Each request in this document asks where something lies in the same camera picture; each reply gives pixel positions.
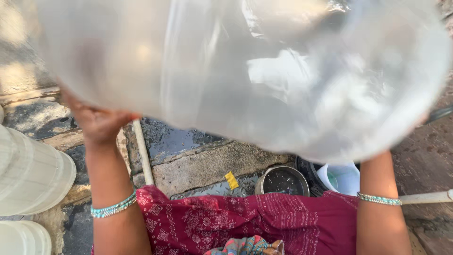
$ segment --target patterned cloth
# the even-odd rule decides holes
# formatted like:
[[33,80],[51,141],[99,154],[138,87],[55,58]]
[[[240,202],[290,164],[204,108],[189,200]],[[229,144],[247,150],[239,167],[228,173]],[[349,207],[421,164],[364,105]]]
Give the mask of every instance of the patterned cloth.
[[282,193],[169,200],[153,185],[137,190],[153,255],[204,254],[230,238],[282,240],[288,255],[356,253],[356,197]]
[[261,236],[244,237],[242,239],[231,238],[225,247],[208,250],[204,255],[284,255],[282,240],[272,244],[266,242]]

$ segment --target plastic sheet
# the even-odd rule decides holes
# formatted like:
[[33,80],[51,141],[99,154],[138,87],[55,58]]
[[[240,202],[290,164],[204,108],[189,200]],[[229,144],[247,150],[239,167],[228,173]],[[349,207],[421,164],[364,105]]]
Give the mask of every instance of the plastic sheet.
[[30,23],[45,59],[91,103],[314,162],[398,142],[439,95],[450,60],[434,3],[423,0],[36,6]]

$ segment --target metal pot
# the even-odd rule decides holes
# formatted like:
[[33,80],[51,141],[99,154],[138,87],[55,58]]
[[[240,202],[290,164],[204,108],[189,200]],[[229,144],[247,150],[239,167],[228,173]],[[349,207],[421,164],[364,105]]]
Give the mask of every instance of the metal pot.
[[305,177],[299,172],[297,171],[296,169],[292,168],[292,167],[288,167],[288,166],[277,166],[277,167],[271,167],[269,168],[265,173],[264,175],[262,175],[258,181],[256,182],[256,185],[255,185],[255,195],[262,195],[264,194],[264,179],[266,178],[266,176],[272,172],[272,171],[276,171],[276,170],[284,170],[284,171],[287,171],[289,173],[291,173],[293,176],[295,176],[299,181],[300,183],[302,184],[302,188],[304,190],[303,194],[300,194],[300,195],[303,195],[303,196],[310,196],[310,191],[309,191],[309,187],[308,187],[308,183],[307,183],[307,180],[305,179]]

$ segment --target turquoise bangle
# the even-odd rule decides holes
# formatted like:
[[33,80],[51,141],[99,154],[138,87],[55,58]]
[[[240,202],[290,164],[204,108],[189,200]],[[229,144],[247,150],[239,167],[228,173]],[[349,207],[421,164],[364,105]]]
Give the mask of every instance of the turquoise bangle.
[[128,198],[124,199],[123,201],[119,202],[116,205],[112,205],[101,209],[94,209],[93,206],[91,206],[91,216],[93,216],[93,218],[105,218],[126,210],[130,205],[137,202],[137,195],[135,194],[135,191],[136,190],[134,189],[132,195],[130,195]]
[[378,203],[378,204],[383,204],[383,205],[389,205],[389,206],[403,205],[403,203],[399,199],[380,197],[380,196],[370,196],[367,194],[362,194],[360,192],[357,192],[357,197],[362,200],[368,201],[368,202],[373,202],[373,203]]

